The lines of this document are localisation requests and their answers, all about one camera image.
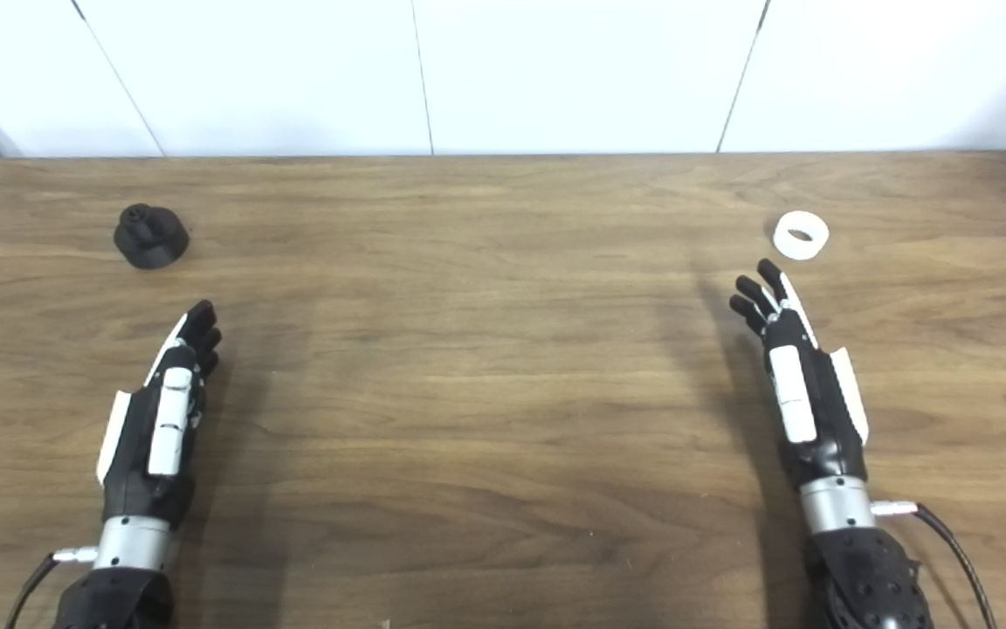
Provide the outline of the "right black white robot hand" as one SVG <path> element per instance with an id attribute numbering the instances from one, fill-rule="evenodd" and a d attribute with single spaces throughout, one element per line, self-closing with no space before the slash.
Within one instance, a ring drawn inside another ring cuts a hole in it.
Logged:
<path id="1" fill-rule="evenodd" d="M 834 477 L 869 478 L 869 418 L 849 350 L 822 347 L 789 276 L 770 259 L 740 275 L 729 307 L 757 335 L 777 403 L 780 460 L 794 489 Z"/>

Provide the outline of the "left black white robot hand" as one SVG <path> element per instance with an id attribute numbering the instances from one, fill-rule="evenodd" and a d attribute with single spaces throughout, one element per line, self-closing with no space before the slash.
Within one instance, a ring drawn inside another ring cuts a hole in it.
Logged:
<path id="1" fill-rule="evenodd" d="M 96 467 L 102 521 L 145 517 L 172 530 L 183 525 L 196 492 L 196 430 L 220 342 L 215 307 L 200 300 L 165 338 L 143 386 L 115 395 Z"/>

